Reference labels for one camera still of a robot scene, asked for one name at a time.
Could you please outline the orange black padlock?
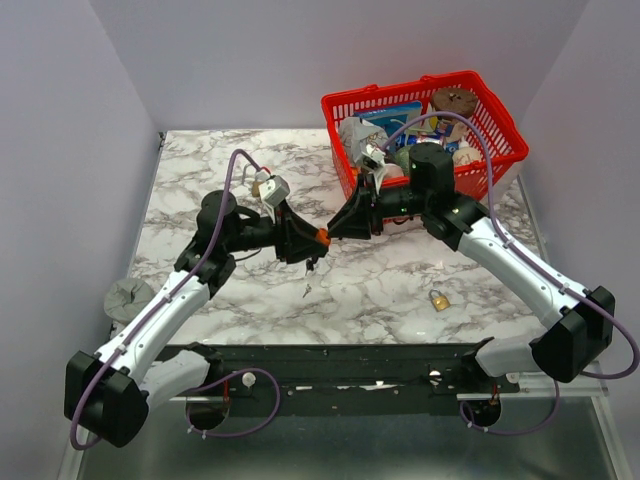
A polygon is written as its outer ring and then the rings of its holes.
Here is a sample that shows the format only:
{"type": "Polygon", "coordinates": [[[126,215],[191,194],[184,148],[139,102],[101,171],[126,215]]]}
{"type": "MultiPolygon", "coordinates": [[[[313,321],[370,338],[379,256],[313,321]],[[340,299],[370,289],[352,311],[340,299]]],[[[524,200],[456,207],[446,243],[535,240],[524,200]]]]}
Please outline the orange black padlock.
{"type": "Polygon", "coordinates": [[[329,246],[331,244],[331,239],[329,237],[329,233],[324,228],[319,228],[316,232],[315,239],[318,243],[329,246]]]}

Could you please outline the black headed key bunch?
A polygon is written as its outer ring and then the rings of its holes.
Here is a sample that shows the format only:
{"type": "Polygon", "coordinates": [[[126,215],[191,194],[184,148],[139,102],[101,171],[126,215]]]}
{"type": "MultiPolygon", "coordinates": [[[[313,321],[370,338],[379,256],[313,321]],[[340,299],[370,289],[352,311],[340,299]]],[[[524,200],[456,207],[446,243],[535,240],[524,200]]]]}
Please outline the black headed key bunch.
{"type": "Polygon", "coordinates": [[[318,261],[319,261],[318,257],[311,257],[311,258],[306,260],[306,262],[305,262],[305,275],[310,275],[315,271],[318,261]]]}

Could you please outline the large brass padlock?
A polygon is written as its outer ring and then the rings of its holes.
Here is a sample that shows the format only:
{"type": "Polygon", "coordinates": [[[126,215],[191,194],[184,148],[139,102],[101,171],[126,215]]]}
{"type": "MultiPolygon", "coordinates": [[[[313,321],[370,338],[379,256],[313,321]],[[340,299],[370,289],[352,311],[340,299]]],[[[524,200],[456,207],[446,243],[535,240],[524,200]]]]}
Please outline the large brass padlock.
{"type": "Polygon", "coordinates": [[[249,165],[243,168],[242,183],[247,184],[253,198],[260,197],[260,186],[263,181],[260,176],[250,176],[249,165]]]}

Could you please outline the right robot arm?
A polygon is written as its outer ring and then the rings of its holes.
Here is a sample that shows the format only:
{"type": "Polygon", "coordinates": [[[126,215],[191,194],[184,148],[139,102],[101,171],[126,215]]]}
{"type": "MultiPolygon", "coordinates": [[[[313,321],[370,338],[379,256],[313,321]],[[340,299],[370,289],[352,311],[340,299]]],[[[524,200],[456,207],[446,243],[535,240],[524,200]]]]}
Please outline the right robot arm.
{"type": "Polygon", "coordinates": [[[566,278],[508,234],[494,227],[487,209],[455,189],[453,160],[436,143],[410,149],[408,184],[378,188],[361,173],[350,198],[329,221],[333,239],[368,240],[387,219],[419,217],[427,232],[450,249],[474,260],[520,298],[538,318],[538,333],[489,338],[467,353],[460,379],[480,392],[496,377],[543,372],[569,383],[611,343],[614,296],[605,288],[588,290],[566,278]]]}

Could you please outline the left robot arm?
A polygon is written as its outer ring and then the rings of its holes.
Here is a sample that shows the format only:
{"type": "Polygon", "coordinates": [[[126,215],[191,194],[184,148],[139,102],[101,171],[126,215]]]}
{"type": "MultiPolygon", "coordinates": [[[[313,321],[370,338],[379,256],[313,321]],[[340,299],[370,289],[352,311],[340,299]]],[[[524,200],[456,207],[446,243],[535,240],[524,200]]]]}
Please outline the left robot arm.
{"type": "Polygon", "coordinates": [[[176,395],[214,393],[224,380],[221,356],[192,345],[173,358],[156,359],[179,328],[224,286],[235,253],[273,248],[279,261],[315,263],[330,245],[316,228],[281,201],[269,216],[238,205],[224,190],[207,194],[197,229],[158,294],[119,334],[95,353],[77,352],[65,374],[64,414],[77,450],[88,446],[79,428],[115,447],[131,442],[148,415],[176,395]]]}

